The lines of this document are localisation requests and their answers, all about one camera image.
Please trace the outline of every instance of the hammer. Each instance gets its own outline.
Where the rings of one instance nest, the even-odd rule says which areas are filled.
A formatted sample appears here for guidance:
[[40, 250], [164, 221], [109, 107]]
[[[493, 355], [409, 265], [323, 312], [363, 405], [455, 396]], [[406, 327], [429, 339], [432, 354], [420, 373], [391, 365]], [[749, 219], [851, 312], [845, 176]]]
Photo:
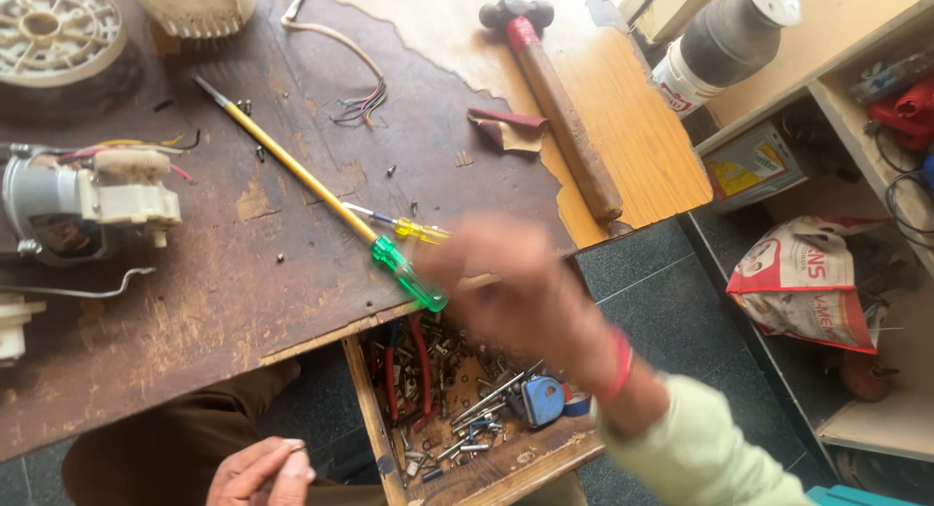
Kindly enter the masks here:
[[554, 7], [542, 1], [500, 0], [480, 9], [480, 22], [484, 26], [506, 30], [513, 54], [519, 60], [545, 117], [551, 122], [557, 145], [590, 214], [598, 222], [609, 224], [622, 215], [623, 199], [600, 154], [590, 144], [587, 130], [548, 61], [536, 32], [554, 18]]

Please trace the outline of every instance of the grey floor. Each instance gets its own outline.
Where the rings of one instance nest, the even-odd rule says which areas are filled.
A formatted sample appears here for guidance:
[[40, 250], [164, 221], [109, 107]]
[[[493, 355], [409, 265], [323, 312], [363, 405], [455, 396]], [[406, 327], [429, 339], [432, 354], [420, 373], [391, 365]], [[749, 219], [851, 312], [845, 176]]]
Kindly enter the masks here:
[[[826, 484], [674, 220], [582, 253], [578, 264], [603, 314], [624, 328], [640, 355], [659, 369], [723, 391], [748, 440], [797, 474], [805, 489]], [[324, 347], [300, 361], [301, 378], [263, 417], [261, 430], [305, 439], [312, 463], [321, 468], [368, 449], [340, 346]], [[71, 504], [59, 478], [67, 446], [63, 442], [0, 465], [0, 504]], [[579, 475], [593, 506], [659, 504], [605, 456], [581, 467]], [[353, 482], [375, 478], [364, 473]]]

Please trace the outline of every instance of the brown trousers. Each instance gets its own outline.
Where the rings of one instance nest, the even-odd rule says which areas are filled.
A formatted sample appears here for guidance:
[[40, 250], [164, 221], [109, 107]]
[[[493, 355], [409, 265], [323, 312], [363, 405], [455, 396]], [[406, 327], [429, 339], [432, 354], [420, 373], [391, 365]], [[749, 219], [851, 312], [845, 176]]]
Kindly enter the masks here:
[[[81, 435], [62, 464], [65, 491], [76, 506], [203, 506], [217, 466], [262, 440], [256, 420], [297, 374], [294, 360], [256, 369]], [[309, 506], [386, 504], [382, 486], [319, 481]], [[587, 500], [571, 472], [519, 504]]]

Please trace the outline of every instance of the wooden workbench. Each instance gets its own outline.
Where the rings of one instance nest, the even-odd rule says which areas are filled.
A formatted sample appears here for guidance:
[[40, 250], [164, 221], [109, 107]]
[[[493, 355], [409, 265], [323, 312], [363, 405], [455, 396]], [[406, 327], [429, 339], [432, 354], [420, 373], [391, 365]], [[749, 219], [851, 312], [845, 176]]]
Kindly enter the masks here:
[[[298, 21], [353, 37], [386, 72], [389, 100], [374, 118], [387, 128], [373, 131], [329, 119], [338, 98], [372, 90], [369, 70], [326, 37], [282, 30], [290, 0], [259, 1], [241, 34], [178, 44], [153, 34], [134, 0], [118, 0], [130, 43], [113, 67], [61, 89], [0, 87], [4, 142], [74, 147], [184, 133], [185, 143], [202, 130], [199, 147], [174, 157], [196, 182], [166, 179], [184, 221], [168, 248], [144, 242], [67, 271], [3, 272], [4, 284], [109, 290], [128, 268], [158, 268], [121, 297], [44, 297], [49, 310], [26, 326], [26, 357], [0, 370], [0, 460], [412, 309], [339, 219], [272, 158], [259, 162], [256, 143], [192, 71], [250, 99], [253, 118], [342, 198], [394, 215], [416, 200], [416, 219], [439, 225], [500, 209], [542, 220], [566, 253], [607, 237], [550, 137], [541, 162], [500, 155], [465, 118], [468, 107], [537, 113], [508, 47], [476, 23], [481, 4], [496, 0], [305, 1]], [[557, 17], [543, 45], [617, 181], [621, 221], [639, 227], [707, 202], [687, 136], [648, 85], [612, 5], [550, 1]], [[461, 153], [473, 164], [456, 166]]]

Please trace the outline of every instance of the wooden hammer handle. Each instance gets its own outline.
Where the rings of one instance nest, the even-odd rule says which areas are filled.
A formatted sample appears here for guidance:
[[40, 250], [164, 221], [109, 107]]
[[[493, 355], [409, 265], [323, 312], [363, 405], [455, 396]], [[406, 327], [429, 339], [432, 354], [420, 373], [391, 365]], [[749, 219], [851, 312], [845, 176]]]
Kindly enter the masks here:
[[584, 196], [590, 214], [601, 223], [615, 220], [622, 215], [623, 199], [609, 169], [590, 144], [584, 123], [577, 115], [564, 85], [557, 78], [531, 22], [525, 17], [517, 17], [508, 23], [506, 33], [513, 53], [529, 80], [532, 94], [551, 123], [557, 145], [564, 154], [564, 161]]

